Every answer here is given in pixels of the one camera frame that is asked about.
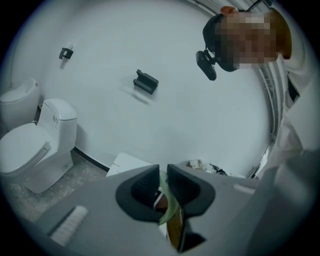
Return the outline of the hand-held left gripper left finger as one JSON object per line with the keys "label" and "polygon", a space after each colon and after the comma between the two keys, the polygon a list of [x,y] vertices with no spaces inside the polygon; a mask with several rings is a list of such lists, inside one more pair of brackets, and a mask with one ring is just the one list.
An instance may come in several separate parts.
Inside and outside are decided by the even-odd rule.
{"label": "hand-held left gripper left finger", "polygon": [[159,226],[174,207],[156,211],[158,191],[169,191],[158,165],[128,170],[82,185],[45,211],[37,226],[80,256],[173,256]]}

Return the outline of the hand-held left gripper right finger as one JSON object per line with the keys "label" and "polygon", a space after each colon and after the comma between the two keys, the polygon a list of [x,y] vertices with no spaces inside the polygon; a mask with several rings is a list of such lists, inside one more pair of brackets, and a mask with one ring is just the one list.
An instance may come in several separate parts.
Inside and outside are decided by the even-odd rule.
{"label": "hand-held left gripper right finger", "polygon": [[179,253],[249,253],[261,213],[256,179],[167,166],[167,181],[182,210]]}

